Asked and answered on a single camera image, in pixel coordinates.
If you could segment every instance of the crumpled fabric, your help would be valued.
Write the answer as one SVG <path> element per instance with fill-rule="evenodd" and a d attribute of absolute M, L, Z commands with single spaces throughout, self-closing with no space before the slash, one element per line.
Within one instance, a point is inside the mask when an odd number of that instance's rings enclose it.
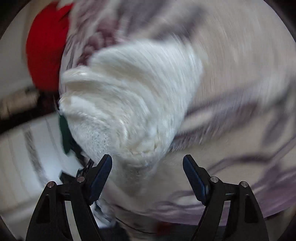
<path fill-rule="evenodd" d="M 135 194 L 167 153 L 201 74 L 202 61 L 189 43 L 122 44 L 66 71 L 59 106 L 86 154 L 95 162 L 110 154 L 115 182 Z"/>
<path fill-rule="evenodd" d="M 140 220 L 147 227 L 142 221 L 152 217 L 198 224 L 204 206 L 183 171 L 186 154 L 224 182 L 248 182 L 264 217 L 295 204 L 296 48 L 278 10 L 281 18 L 263 0 L 76 1 L 61 74 L 88 66 L 98 50 L 143 38 L 179 36 L 207 57 L 196 96 L 150 188 L 131 196 L 114 177 L 105 184 L 101 196 L 121 207 L 123 214 L 119 208 L 115 214 L 125 223 Z M 227 215 L 225 205 L 221 224 Z"/>

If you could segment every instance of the white fluffy cloth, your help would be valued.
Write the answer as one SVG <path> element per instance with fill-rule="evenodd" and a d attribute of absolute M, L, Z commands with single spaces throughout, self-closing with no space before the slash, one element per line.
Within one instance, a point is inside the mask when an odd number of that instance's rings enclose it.
<path fill-rule="evenodd" d="M 176 39 L 106 48 L 62 75 L 60 110 L 86 154 L 110 154 L 113 180 L 130 188 L 167 153 L 201 74 L 191 45 Z"/>

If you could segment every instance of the red fabric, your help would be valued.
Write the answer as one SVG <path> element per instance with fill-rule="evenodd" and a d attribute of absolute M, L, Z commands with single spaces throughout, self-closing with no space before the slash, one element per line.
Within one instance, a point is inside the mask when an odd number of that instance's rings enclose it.
<path fill-rule="evenodd" d="M 26 43 L 29 72 L 34 85 L 42 91 L 59 89 L 59 69 L 73 5 L 57 10 L 57 4 L 50 3 L 35 17 Z"/>
<path fill-rule="evenodd" d="M 167 223 L 167 222 L 158 222 L 156 226 L 156 235 L 157 236 L 164 236 L 168 235 L 173 227 L 173 223 Z"/>

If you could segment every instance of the metal screw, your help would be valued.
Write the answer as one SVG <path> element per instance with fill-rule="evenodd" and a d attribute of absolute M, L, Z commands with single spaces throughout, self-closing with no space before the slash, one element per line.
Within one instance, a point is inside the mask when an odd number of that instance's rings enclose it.
<path fill-rule="evenodd" d="M 78 177 L 77 178 L 77 182 L 79 182 L 79 183 L 84 182 L 84 180 L 85 180 L 85 177 Z"/>
<path fill-rule="evenodd" d="M 218 177 L 211 177 L 211 181 L 217 183 L 219 181 Z"/>
<path fill-rule="evenodd" d="M 241 185 L 242 185 L 244 188 L 246 188 L 246 187 L 248 186 L 248 183 L 245 182 L 245 181 L 242 181 L 242 182 L 241 182 Z"/>
<path fill-rule="evenodd" d="M 47 184 L 47 186 L 48 186 L 49 188 L 52 188 L 52 187 L 54 186 L 54 182 L 53 182 L 53 181 L 49 182 L 49 183 Z"/>

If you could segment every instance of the patterned blanket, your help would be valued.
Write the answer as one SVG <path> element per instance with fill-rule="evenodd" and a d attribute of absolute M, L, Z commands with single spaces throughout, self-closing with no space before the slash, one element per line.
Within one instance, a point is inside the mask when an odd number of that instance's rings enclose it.
<path fill-rule="evenodd" d="M 77 0 L 61 73 L 88 65 L 102 48 L 171 35 L 189 39 L 201 55 L 201 86 L 150 188 L 130 196 L 110 180 L 105 200 L 115 210 L 197 224 L 204 207 L 182 169 L 191 154 L 224 182 L 247 181 L 265 217 L 294 204 L 296 48 L 264 1 Z M 67 91 L 63 83 L 60 90 Z"/>

